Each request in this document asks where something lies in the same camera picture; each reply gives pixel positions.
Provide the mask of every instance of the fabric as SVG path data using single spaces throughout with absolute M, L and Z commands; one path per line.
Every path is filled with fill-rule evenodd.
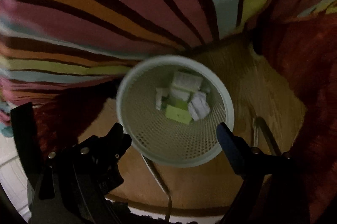
M 4 100 L 3 93 L 0 92 L 0 133 L 11 124 L 10 111 L 11 106 Z
M 3 94 L 47 103 L 67 88 L 123 76 L 157 54 L 268 21 L 335 12 L 336 0 L 0 0 Z
M 116 84 L 108 82 L 85 88 L 70 88 L 33 109 L 43 159 L 50 152 L 78 143 L 78 136 L 97 118 L 107 98 L 116 96 Z
M 307 107 L 290 153 L 302 173 L 311 223 L 337 195 L 336 35 L 337 14 L 262 31 L 263 55 Z

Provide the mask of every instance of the metal bolt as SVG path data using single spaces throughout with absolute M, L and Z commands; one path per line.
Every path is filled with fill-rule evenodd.
M 254 155 L 258 155 L 261 152 L 261 150 L 257 147 L 252 147 L 250 150 Z
M 283 154 L 282 154 L 282 156 L 284 156 L 285 158 L 287 158 L 287 159 L 291 159 L 291 154 L 289 154 L 288 152 L 284 152 Z
M 83 147 L 83 148 L 81 149 L 81 154 L 82 154 L 82 155 L 86 155 L 87 153 L 89 153 L 89 151 L 90 151 L 90 149 L 89 149 L 88 147 Z
M 55 156 L 56 156 L 56 153 L 55 153 L 55 152 L 51 152 L 51 153 L 48 155 L 48 158 L 53 159 Z

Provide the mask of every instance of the orange stripe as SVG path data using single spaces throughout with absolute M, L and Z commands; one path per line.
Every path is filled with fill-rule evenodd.
M 138 62 L 133 60 L 120 60 L 120 61 L 90 61 L 76 56 L 69 56 L 57 53 L 45 53 L 45 52 L 32 52 L 18 49 L 10 49 L 0 43 L 0 53 L 6 57 L 12 57 L 16 59 L 34 59 L 34 60 L 55 60 L 65 63 L 72 63 L 75 65 L 83 65 L 88 67 L 94 66 L 107 66 L 107 65 L 131 65 L 134 66 Z
M 134 23 L 127 17 L 109 9 L 94 0 L 53 0 L 59 3 L 63 3 L 79 10 L 83 10 L 95 17 L 102 19 L 108 23 L 115 25 L 116 27 L 127 31 L 137 37 L 143 38 L 145 40 L 156 41 L 157 43 L 165 44 L 183 50 L 184 47 L 178 45 L 176 42 L 169 40 L 166 37 L 152 33 L 140 25 Z
M 32 93 L 32 92 L 22 92 L 22 91 L 11 91 L 12 95 L 18 98 L 40 98 L 40 99 L 52 99 L 59 94 L 45 94 L 45 93 Z

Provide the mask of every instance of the green sticky note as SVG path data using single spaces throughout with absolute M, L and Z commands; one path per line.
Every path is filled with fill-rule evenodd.
M 181 123 L 189 124 L 192 120 L 190 113 L 187 110 L 183 110 L 172 105 L 167 105 L 165 116 L 168 119 L 172 119 Z
M 173 104 L 172 106 L 180 108 L 182 110 L 188 110 L 188 104 L 186 101 L 183 100 L 176 99 L 175 104 Z

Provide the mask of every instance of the white mesh wastebasket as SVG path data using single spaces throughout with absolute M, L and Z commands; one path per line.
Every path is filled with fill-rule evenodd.
M 207 102 L 209 115 L 189 125 L 165 117 L 155 108 L 156 88 L 168 87 L 175 71 L 190 70 L 200 74 L 211 89 Z M 206 66 L 181 56 L 147 59 L 124 77 L 117 93 L 119 122 L 132 138 L 132 145 L 152 161 L 175 167 L 193 167 L 216 157 L 221 147 L 216 127 L 225 122 L 234 126 L 234 109 L 221 80 Z

